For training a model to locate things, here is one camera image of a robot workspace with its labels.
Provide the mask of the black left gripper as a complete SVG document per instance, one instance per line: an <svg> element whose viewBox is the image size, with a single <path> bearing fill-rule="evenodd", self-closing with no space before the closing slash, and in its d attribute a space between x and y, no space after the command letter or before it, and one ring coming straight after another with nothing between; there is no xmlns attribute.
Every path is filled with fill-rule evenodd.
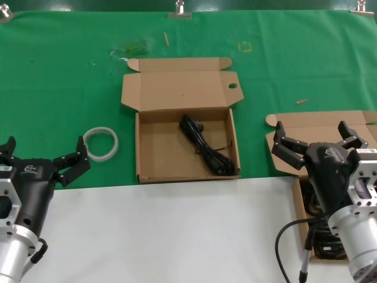
<svg viewBox="0 0 377 283"><path fill-rule="evenodd" d="M11 180L21 201L15 224L40 236L57 182L66 187L90 170L87 148L80 136L75 152L52 161L13 157L15 147L13 136L1 145L1 178Z"/></svg>

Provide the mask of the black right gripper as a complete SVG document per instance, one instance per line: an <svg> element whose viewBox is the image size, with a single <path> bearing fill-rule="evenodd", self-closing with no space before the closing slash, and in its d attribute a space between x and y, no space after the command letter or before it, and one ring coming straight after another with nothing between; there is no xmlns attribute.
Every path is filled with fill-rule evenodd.
<svg viewBox="0 0 377 283"><path fill-rule="evenodd" d="M283 123L278 121L273 137L272 154L296 170L305 165L325 215L351 204L347 190L356 168L353 154L355 149L369 146L345 121L339 123L338 132L342 137L338 143L316 142L307 146L303 141L287 137Z"/></svg>

